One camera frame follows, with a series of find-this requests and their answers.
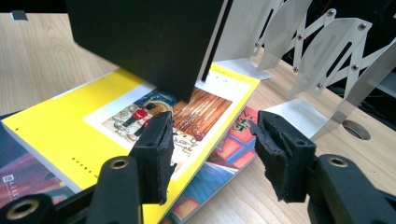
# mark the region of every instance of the yellow book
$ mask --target yellow book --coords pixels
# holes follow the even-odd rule
[[[145,222],[158,223],[259,82],[213,64],[206,82],[197,81],[186,104],[120,69],[2,122],[11,136],[71,190],[79,192],[96,183],[105,161],[128,155],[152,116],[171,110],[175,121],[172,162],[177,168],[167,202],[143,206]]]

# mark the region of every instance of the wooden table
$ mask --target wooden table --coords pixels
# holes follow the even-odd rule
[[[28,14],[29,21],[14,22],[0,14],[0,115],[27,108],[80,84],[113,71],[116,65],[77,46],[67,15]],[[260,55],[254,58],[257,62]],[[287,102],[296,75],[281,63],[268,71],[272,78],[261,82],[248,105],[256,110]],[[330,91],[319,97],[298,94],[326,118],[341,98]],[[319,138],[317,155],[337,154],[358,164],[373,184],[396,195],[396,132],[359,109],[348,118],[371,135],[360,140],[342,126]],[[307,203],[279,202],[264,166],[256,159],[189,223],[309,223]]]

